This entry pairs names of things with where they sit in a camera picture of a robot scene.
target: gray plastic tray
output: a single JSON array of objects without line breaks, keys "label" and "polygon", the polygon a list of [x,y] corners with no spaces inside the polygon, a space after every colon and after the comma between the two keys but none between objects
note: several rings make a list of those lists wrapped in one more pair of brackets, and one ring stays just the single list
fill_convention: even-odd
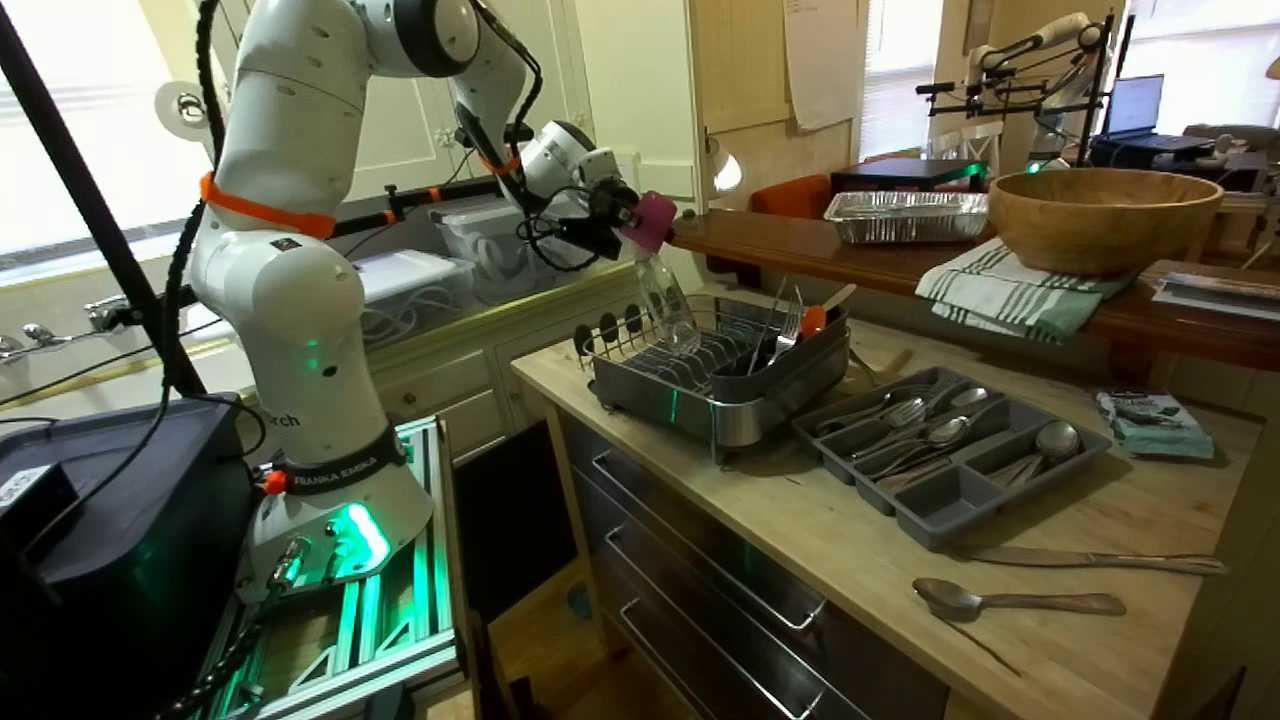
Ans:
[{"label": "gray plastic tray", "polygon": [[[1072,455],[1040,465],[1034,476],[1011,483],[1011,466],[1034,450],[1034,430],[1058,418],[992,383],[978,383],[988,386],[983,402],[951,409],[962,386],[974,386],[974,381],[926,368],[869,394],[837,394],[800,417],[795,430],[822,455],[830,476],[894,515],[924,548],[938,548],[1005,502],[1075,476],[1106,449],[1102,435],[1075,428],[1080,449]],[[918,394],[926,417],[924,423],[891,428],[885,409],[908,394]],[[973,418],[962,444],[894,465],[903,450],[924,449],[918,435],[947,423],[947,417]]]}]

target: wooden shelf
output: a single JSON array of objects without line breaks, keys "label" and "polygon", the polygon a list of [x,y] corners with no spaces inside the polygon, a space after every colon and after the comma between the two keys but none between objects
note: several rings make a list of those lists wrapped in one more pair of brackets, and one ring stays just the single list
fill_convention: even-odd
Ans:
[{"label": "wooden shelf", "polygon": [[[822,218],[706,210],[675,225],[687,251],[760,263],[819,279],[845,279],[891,297],[917,297],[917,279],[954,256],[954,247],[847,247]],[[1280,368],[1280,323],[1160,309],[1142,285],[1129,285],[1088,323],[1082,334],[1106,340],[1111,350],[1184,350],[1242,368]]]}]

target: cabinet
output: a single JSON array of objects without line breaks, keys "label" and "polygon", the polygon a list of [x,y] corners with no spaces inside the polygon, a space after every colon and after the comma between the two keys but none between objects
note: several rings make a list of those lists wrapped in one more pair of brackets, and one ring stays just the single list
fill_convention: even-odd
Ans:
[{"label": "cabinet", "polygon": [[705,714],[942,714],[947,686],[583,423],[563,476],[595,605]]}]

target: wooden bowl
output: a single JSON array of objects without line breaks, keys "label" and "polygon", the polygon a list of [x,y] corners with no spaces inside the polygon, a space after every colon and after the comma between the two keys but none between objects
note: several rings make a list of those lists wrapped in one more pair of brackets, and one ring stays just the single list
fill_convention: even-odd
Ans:
[{"label": "wooden bowl", "polygon": [[1201,177],[1068,169],[996,180],[992,226],[1028,266],[1121,274],[1194,256],[1218,199],[1223,187]]}]

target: paper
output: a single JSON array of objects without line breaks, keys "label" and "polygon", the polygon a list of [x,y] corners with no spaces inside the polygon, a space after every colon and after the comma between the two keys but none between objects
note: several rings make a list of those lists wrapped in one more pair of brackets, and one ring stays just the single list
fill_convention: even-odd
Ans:
[{"label": "paper", "polygon": [[852,121],[861,95],[861,0],[787,0],[787,92],[800,129]]}]

